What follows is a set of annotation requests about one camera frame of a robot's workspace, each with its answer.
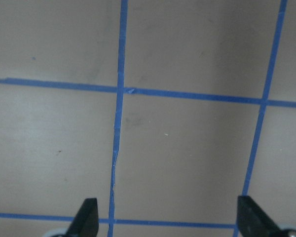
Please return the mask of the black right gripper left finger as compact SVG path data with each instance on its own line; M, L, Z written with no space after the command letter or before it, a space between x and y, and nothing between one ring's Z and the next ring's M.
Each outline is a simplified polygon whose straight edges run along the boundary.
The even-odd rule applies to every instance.
M96 237L99 231L96 198L86 198L66 231L67 237Z

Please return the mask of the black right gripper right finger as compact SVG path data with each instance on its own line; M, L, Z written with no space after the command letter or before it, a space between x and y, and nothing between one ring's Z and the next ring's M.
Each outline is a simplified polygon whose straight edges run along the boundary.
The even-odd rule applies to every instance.
M243 237L280 237L282 230L250 196L237 198L237 228Z

